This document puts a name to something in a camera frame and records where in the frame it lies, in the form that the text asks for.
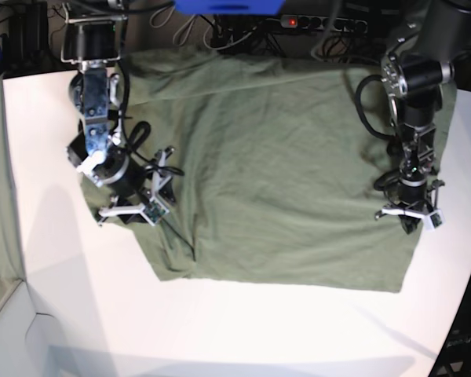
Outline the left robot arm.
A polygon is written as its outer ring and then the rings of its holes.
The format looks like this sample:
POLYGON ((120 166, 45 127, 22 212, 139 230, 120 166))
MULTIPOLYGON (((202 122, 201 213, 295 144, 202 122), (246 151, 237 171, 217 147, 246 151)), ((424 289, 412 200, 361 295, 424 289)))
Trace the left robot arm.
POLYGON ((444 87, 455 77, 453 61, 471 39, 471 1, 402 1, 395 24, 385 40, 385 53, 372 64, 378 74, 357 85, 353 102, 360 122, 373 137, 385 141, 397 166, 377 178, 373 188, 388 203, 375 219, 396 217, 407 234, 420 225, 444 224, 438 206, 435 115, 444 106, 444 87), (362 105, 371 83, 384 86, 392 132, 377 131, 362 105))

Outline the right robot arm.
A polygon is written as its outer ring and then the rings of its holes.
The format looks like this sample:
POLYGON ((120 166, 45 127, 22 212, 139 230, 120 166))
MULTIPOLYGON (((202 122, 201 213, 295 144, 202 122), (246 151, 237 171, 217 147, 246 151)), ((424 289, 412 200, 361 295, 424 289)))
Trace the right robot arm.
POLYGON ((109 204, 96 212, 98 222, 117 218, 156 226, 176 202, 173 178, 184 172, 167 162, 172 146, 151 158, 140 154, 152 132, 149 123, 140 121, 126 131, 130 76, 122 62, 128 19, 155 8, 134 9, 129 1, 66 1, 63 9, 67 30, 60 59, 77 68, 69 96, 80 117, 68 160, 110 192, 109 204))

